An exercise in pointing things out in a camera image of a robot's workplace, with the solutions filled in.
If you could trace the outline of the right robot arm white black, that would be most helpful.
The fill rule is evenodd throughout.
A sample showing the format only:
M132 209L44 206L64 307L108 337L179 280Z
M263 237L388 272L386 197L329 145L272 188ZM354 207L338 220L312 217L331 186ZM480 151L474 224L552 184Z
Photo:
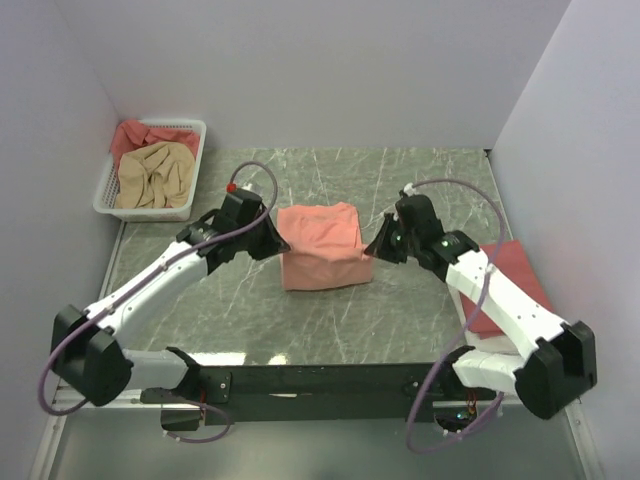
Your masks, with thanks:
M451 344L429 370L444 395L460 399L484 388L515 395L534 416L548 420L597 383L594 332L550 312L503 274L463 232L447 232L431 200L401 193L366 255L390 263L415 259L451 290L472 301L513 344L512 353Z

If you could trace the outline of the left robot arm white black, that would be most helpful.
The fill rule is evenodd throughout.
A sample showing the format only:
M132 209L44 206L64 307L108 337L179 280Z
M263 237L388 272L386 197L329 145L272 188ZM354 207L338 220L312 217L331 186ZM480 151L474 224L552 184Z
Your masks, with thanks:
M262 198L237 188L183 228L152 264L111 295L79 310L67 306L54 319L49 370L95 406L131 389L163 389L176 401L197 398L201 366L168 347L128 349L136 332L190 285L240 252L264 260L289 251Z

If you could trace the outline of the salmon pink t shirt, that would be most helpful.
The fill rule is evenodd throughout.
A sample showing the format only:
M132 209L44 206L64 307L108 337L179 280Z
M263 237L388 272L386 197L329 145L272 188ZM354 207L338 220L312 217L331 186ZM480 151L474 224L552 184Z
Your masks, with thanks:
M373 280L373 258L364 253L355 206L282 208L277 229L290 246L280 257L284 290L330 290Z

